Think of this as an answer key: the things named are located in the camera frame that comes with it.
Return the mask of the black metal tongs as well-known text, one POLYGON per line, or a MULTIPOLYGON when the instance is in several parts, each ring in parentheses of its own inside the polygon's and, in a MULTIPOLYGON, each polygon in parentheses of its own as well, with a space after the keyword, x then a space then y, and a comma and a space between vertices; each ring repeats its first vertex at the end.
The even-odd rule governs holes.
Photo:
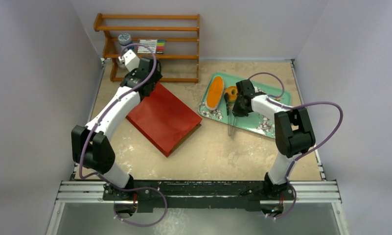
POLYGON ((234 116, 232 113, 233 104, 230 102, 226 102, 226 110, 227 110, 227 117, 228 117, 228 136, 233 136, 233 128, 234 128, 234 116))

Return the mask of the fake orange doughnut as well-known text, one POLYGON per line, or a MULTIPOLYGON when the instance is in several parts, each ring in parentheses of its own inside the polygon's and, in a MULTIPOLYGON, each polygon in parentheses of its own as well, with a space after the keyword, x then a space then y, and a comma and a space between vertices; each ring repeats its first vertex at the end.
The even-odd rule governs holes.
POLYGON ((238 90, 236 86, 227 87, 224 91, 224 98, 226 102, 234 103, 237 99, 238 90))

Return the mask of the green floral tray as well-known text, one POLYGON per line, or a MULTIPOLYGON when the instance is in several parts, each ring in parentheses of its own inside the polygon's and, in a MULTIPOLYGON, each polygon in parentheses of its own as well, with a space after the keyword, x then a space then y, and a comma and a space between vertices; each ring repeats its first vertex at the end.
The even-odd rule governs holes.
MULTIPOLYGON (((224 100, 223 97, 222 97, 217 109, 211 111, 206 108, 206 96, 208 93, 208 88, 209 88, 213 78, 216 76, 221 76, 223 78, 225 89, 230 86, 235 86, 236 82, 243 80, 243 78, 241 78, 241 77, 230 75, 230 74, 223 73, 223 72, 214 73, 208 83, 206 91, 202 97, 200 104, 199 104, 198 112, 203 117, 210 118, 212 120, 215 120, 215 121, 218 121, 218 122, 221 122, 224 124, 228 124, 226 101, 224 100)), ((281 88, 266 85, 264 83, 260 83, 257 81, 252 81, 252 83, 253 83, 253 86, 257 92, 264 92, 266 94, 270 94, 270 95, 274 95, 274 96, 280 95, 282 92, 281 88)), ((278 99, 272 98, 272 99, 274 99, 284 105, 291 106, 292 96, 287 90, 285 90, 284 94, 280 98, 278 98, 278 99)), ((275 125, 273 124, 272 121, 270 121, 267 117, 265 117, 262 114, 250 113, 248 117, 236 117, 236 118, 234 117, 234 119, 235 119, 235 121, 234 121, 233 130, 235 128, 239 128, 239 129, 247 130, 247 131, 257 133, 257 134, 260 134, 260 135, 263 135, 266 137, 270 137, 272 139, 275 138, 275 125)))

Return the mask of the fake bread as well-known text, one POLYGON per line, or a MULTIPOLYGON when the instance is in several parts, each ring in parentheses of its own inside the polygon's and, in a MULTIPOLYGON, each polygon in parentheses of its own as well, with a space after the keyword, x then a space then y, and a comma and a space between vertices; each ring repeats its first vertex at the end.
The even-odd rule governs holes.
POLYGON ((219 106, 224 91, 224 81, 221 76, 213 78, 206 96, 206 108, 208 110, 215 110, 219 106))

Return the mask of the red paper bag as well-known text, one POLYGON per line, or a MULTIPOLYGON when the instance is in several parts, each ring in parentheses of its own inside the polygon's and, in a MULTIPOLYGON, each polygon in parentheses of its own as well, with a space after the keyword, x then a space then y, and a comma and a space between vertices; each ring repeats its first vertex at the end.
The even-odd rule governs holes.
POLYGON ((201 126, 202 118, 158 83, 126 119, 165 157, 201 126))

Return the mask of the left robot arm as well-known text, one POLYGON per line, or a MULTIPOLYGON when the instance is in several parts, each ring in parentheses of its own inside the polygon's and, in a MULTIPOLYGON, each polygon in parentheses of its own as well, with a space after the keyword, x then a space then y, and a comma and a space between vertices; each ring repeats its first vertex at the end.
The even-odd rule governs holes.
POLYGON ((129 72, 113 98, 102 111, 84 126, 71 131, 73 161, 79 165, 81 179, 93 175, 115 189, 121 200, 133 197, 133 177, 115 162, 110 140, 126 116, 155 89, 162 75, 155 57, 142 57, 138 67, 129 72))

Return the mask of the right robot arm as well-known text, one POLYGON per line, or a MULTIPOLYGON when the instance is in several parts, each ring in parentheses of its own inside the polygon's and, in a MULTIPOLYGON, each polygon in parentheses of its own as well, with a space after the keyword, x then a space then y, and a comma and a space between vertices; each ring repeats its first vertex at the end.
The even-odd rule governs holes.
POLYGON ((314 146, 316 139, 306 108, 286 106, 264 92, 256 92, 248 79, 236 83, 237 98, 232 108, 236 117, 258 113, 275 125, 277 157, 265 174, 263 193, 275 199, 288 188, 288 178, 295 158, 314 146))

